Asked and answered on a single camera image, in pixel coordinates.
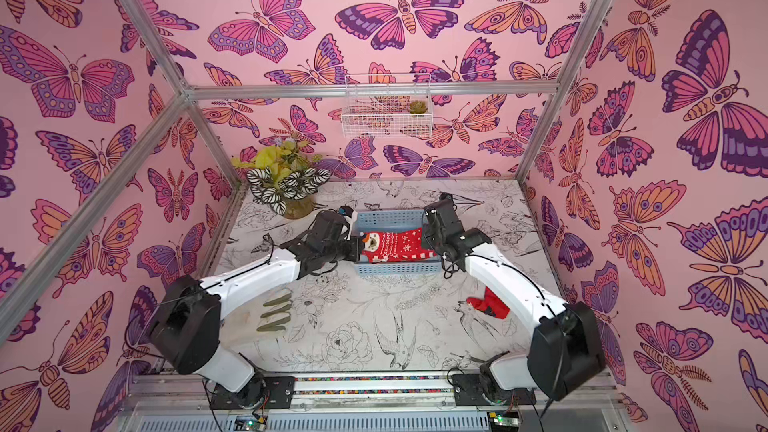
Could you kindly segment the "red santa snowflake sock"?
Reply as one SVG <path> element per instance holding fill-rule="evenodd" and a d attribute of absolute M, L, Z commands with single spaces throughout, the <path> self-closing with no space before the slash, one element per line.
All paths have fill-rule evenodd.
<path fill-rule="evenodd" d="M 362 256 L 369 263 L 418 262 L 436 256 L 421 245 L 422 228 L 404 232 L 366 232 Z"/>

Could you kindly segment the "light blue plastic basket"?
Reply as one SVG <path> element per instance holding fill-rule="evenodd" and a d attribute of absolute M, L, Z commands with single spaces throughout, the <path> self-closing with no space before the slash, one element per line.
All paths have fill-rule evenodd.
<path fill-rule="evenodd" d="M 356 272 L 360 276 L 441 272 L 441 259 L 422 245 L 425 225 L 422 209 L 360 212 L 353 227 L 353 235 L 362 239 Z"/>

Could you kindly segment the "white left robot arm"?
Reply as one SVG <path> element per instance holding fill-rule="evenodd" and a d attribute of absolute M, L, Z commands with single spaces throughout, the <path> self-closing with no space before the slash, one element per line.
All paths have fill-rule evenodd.
<path fill-rule="evenodd" d="M 322 210 L 308 229 L 272 248 L 267 258 L 198 280 L 189 276 L 166 290 L 145 326 L 150 343 L 180 375 L 199 375 L 248 403 L 260 398 L 263 373 L 221 344 L 222 321 L 240 306 L 285 284 L 359 259 L 352 237 L 357 214 L 349 206 Z"/>

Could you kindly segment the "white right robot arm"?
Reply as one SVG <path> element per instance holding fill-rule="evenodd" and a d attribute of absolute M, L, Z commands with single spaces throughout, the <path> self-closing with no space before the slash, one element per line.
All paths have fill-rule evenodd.
<path fill-rule="evenodd" d="M 553 295 L 484 232 L 466 229 L 451 195 L 443 194 L 427 205 L 424 219 L 422 244 L 482 282 L 531 334 L 526 356 L 506 353 L 484 364 L 481 375 L 492 389 L 535 388 L 548 399 L 561 401 L 605 370 L 597 319 L 589 306 Z"/>

